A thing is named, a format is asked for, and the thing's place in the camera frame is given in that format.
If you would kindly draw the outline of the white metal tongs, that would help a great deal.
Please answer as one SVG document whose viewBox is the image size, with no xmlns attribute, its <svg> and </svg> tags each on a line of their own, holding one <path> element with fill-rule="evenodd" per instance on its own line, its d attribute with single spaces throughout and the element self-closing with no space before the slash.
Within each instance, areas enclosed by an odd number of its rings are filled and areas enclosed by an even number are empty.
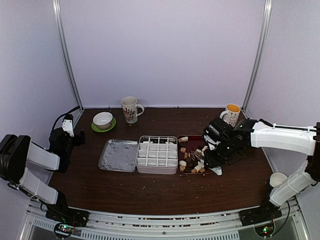
<svg viewBox="0 0 320 240">
<path fill-rule="evenodd" d="M 218 176 L 222 175 L 222 168 L 218 165 L 213 166 L 214 156 L 211 150 L 201 151 L 199 149 L 191 150 L 189 152 L 189 157 L 191 159 L 191 170 L 190 173 L 196 174 L 210 174 L 215 173 Z"/>
</svg>

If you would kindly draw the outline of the red chocolate tray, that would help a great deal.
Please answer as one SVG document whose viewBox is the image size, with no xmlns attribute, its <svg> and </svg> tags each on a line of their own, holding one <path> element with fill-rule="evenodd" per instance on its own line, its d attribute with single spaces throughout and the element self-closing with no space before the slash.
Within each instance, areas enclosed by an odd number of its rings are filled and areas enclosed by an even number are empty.
<svg viewBox="0 0 320 240">
<path fill-rule="evenodd" d="M 209 149 L 201 135 L 179 135 L 177 137 L 177 170 L 183 175 L 212 174 L 204 163 L 204 153 Z"/>
</svg>

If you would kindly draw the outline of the lilac bunny tin lid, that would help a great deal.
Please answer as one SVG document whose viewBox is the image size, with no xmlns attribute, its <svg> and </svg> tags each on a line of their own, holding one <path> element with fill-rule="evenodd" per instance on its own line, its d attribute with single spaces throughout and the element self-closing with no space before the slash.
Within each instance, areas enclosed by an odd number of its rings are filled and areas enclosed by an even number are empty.
<svg viewBox="0 0 320 240">
<path fill-rule="evenodd" d="M 106 141 L 98 161 L 101 170 L 133 173 L 139 144 L 137 141 L 109 139 Z"/>
</svg>

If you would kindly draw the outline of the lilac tin box with dividers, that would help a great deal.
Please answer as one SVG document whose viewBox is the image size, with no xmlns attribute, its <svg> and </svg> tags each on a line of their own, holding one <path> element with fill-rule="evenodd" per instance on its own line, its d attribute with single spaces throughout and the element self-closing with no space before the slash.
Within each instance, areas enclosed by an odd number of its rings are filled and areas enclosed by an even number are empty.
<svg viewBox="0 0 320 240">
<path fill-rule="evenodd" d="M 136 169 L 141 174 L 173 175 L 178 168 L 178 140 L 175 136 L 143 135 L 138 141 Z"/>
</svg>

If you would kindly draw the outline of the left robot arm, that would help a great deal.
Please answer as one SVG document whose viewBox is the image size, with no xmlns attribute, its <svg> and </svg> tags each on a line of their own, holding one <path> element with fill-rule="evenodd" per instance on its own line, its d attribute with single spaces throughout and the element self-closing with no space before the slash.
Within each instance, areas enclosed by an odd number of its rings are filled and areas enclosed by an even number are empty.
<svg viewBox="0 0 320 240">
<path fill-rule="evenodd" d="M 7 134 L 0 142 L 1 179 L 7 181 L 10 188 L 39 199 L 61 222 L 69 221 L 73 214 L 66 196 L 36 177 L 27 168 L 27 163 L 50 172 L 67 172 L 74 147 L 85 143 L 84 131 L 74 133 L 72 113 L 78 109 L 80 107 L 76 106 L 58 117 L 62 124 L 52 127 L 48 149 L 32 142 L 28 135 Z"/>
</svg>

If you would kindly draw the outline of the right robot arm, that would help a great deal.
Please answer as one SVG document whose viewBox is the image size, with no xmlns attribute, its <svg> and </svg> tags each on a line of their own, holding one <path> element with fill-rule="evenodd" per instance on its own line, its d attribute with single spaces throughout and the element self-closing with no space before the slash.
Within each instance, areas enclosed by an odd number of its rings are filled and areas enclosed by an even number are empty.
<svg viewBox="0 0 320 240">
<path fill-rule="evenodd" d="M 293 157 L 288 162 L 292 170 L 282 182 L 272 187 L 266 202 L 256 210 L 259 220 L 268 220 L 287 200 L 320 181 L 320 124 L 290 126 L 270 123 L 264 119 L 243 119 L 231 126 L 221 118 L 214 118 L 202 133 L 209 146 L 204 163 L 209 169 L 227 164 L 235 153 L 245 148 L 263 149 L 273 167 L 278 170 L 276 157 L 282 153 Z"/>
</svg>

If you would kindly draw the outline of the white oval chocolate in tray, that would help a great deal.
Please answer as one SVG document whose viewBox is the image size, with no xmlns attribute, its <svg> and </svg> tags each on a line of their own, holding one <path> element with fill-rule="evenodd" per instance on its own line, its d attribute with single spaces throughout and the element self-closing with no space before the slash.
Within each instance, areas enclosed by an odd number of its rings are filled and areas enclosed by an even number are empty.
<svg viewBox="0 0 320 240">
<path fill-rule="evenodd" d="M 186 167 L 186 166 L 187 166 L 187 162 L 184 161 L 184 160 L 180 160 L 180 161 L 179 161 L 179 166 L 180 166 L 180 167 Z"/>
</svg>

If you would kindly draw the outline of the white mug yellow inside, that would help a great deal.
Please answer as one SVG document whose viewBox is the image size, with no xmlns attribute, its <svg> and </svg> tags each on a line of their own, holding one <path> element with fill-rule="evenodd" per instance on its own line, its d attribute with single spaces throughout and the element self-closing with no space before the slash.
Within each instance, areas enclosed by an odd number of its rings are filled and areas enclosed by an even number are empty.
<svg viewBox="0 0 320 240">
<path fill-rule="evenodd" d="M 226 105 L 225 110 L 221 112 L 219 118 L 232 127 L 235 127 L 238 122 L 240 112 L 241 108 L 238 105 L 229 103 Z"/>
</svg>

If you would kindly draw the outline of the white bowl near right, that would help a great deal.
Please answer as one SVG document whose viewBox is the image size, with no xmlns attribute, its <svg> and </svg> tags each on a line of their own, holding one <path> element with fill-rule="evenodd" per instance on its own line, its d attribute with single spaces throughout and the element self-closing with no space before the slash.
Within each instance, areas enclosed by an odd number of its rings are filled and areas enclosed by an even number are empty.
<svg viewBox="0 0 320 240">
<path fill-rule="evenodd" d="M 271 188 L 275 188 L 284 182 L 288 177 L 282 172 L 274 172 L 268 180 L 268 184 Z"/>
</svg>

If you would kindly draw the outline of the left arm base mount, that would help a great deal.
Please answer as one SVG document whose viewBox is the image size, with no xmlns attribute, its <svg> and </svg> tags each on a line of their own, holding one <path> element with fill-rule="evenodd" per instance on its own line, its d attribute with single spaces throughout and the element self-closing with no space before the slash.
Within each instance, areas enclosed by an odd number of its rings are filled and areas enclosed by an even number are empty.
<svg viewBox="0 0 320 240">
<path fill-rule="evenodd" d="M 53 227 L 53 233 L 60 239 L 70 237 L 78 227 L 86 227 L 90 213 L 84 210 L 69 209 L 69 215 L 57 212 L 56 210 L 47 210 L 45 217 L 56 221 Z"/>
</svg>

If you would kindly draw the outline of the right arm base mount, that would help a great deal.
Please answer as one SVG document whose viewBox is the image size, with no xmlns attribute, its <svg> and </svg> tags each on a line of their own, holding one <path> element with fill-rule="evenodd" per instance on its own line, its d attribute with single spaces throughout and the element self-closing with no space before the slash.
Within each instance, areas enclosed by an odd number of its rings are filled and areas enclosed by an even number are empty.
<svg viewBox="0 0 320 240">
<path fill-rule="evenodd" d="M 276 232 L 274 220 L 282 217 L 278 209 L 268 210 L 260 207 L 241 210 L 240 221 L 243 227 L 253 225 L 255 233 L 262 238 L 271 237 Z"/>
</svg>

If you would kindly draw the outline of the front aluminium rail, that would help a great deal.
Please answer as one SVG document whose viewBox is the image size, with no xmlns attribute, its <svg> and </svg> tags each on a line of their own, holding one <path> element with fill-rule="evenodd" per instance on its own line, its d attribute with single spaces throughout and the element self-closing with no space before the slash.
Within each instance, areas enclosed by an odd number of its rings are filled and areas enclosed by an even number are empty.
<svg viewBox="0 0 320 240">
<path fill-rule="evenodd" d="M 311 240 L 297 203 L 281 207 L 283 216 L 244 226 L 235 210 L 186 215 L 131 215 L 90 211 L 86 227 L 76 227 L 66 240 Z M 56 221 L 30 206 L 18 240 L 59 240 Z M 261 237 L 258 227 L 275 225 L 275 235 Z"/>
</svg>

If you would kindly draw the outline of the left aluminium frame post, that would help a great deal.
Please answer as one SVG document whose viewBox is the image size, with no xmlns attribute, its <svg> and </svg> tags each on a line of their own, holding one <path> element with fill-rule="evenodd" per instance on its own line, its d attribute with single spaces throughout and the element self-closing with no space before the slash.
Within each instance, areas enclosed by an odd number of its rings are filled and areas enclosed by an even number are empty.
<svg viewBox="0 0 320 240">
<path fill-rule="evenodd" d="M 62 50 L 63 61 L 64 61 L 64 66 L 66 69 L 67 77 L 68 77 L 75 101 L 76 101 L 77 105 L 79 106 L 80 111 L 83 111 L 84 107 L 83 107 L 80 93 L 79 93 L 79 90 L 78 90 L 78 87 L 76 84 L 76 80 L 75 80 L 75 76 L 74 76 L 74 72 L 73 72 L 73 68 L 72 68 L 72 64 L 71 64 L 71 59 L 70 59 L 70 55 L 69 55 L 69 51 L 68 51 L 60 1 L 53 0 L 52 7 L 53 7 L 53 13 L 54 13 L 54 17 L 55 17 L 55 21 L 56 21 L 56 25 L 57 25 L 57 31 L 58 31 L 58 36 L 59 36 L 59 40 L 60 40 L 60 46 L 61 46 L 61 50 Z"/>
</svg>

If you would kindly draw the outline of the aluminium frame post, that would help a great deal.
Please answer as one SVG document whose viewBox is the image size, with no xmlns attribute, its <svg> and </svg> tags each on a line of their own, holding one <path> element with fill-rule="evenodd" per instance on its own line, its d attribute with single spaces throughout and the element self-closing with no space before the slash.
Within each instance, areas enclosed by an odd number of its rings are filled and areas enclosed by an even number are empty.
<svg viewBox="0 0 320 240">
<path fill-rule="evenodd" d="M 68 51 L 60 1 L 53 0 L 52 7 L 53 7 L 53 13 L 54 13 L 54 17 L 55 17 L 55 21 L 56 21 L 56 25 L 57 25 L 57 31 L 58 31 L 58 36 L 59 36 L 59 40 L 60 40 L 60 46 L 61 46 L 61 50 L 62 50 L 63 61 L 64 61 L 64 66 L 66 69 L 67 77 L 68 77 L 75 101 L 76 101 L 77 105 L 79 106 L 80 111 L 83 111 L 84 107 L 83 107 L 80 93 L 79 93 L 79 90 L 78 90 L 78 87 L 76 84 L 76 80 L 75 80 L 75 76 L 74 76 L 74 72 L 73 72 L 73 68 L 72 68 L 72 64 L 71 64 L 71 59 L 70 59 L 70 55 L 69 55 L 69 51 Z"/>
<path fill-rule="evenodd" d="M 271 22 L 271 16 L 272 16 L 272 7 L 273 7 L 273 1 L 272 0 L 265 0 L 264 1 L 264 7 L 263 7 L 263 13 L 262 13 L 262 20 L 261 20 L 261 26 L 260 26 L 260 33 L 258 38 L 258 44 L 256 49 L 256 54 L 253 62 L 253 67 L 249 79 L 249 84 L 247 87 L 247 91 L 244 97 L 244 101 L 242 104 L 242 112 L 245 115 L 248 115 L 248 107 L 249 103 L 254 91 L 255 83 L 258 78 L 259 69 L 261 66 L 262 58 L 263 58 L 263 52 L 266 46 L 269 28 L 270 28 L 270 22 Z"/>
</svg>

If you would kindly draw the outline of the right aluminium frame post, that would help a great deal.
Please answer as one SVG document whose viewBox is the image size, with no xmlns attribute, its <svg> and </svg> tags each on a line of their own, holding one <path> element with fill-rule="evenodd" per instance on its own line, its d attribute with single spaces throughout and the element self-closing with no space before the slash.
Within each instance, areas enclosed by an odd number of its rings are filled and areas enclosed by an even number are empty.
<svg viewBox="0 0 320 240">
<path fill-rule="evenodd" d="M 261 26 L 260 26 L 260 33 L 258 38 L 258 44 L 256 49 L 256 54 L 253 62 L 253 67 L 249 79 L 249 84 L 247 87 L 247 91 L 244 97 L 244 101 L 242 104 L 242 112 L 245 115 L 248 115 L 248 107 L 249 103 L 254 91 L 255 83 L 258 78 L 259 69 L 261 66 L 262 58 L 263 58 L 263 52 L 266 46 L 269 28 L 270 28 L 270 22 L 271 22 L 271 16 L 272 16 L 272 7 L 273 7 L 273 1 L 272 0 L 265 0 L 264 1 L 264 7 L 263 7 L 263 13 L 262 13 L 262 20 L 261 20 Z"/>
</svg>

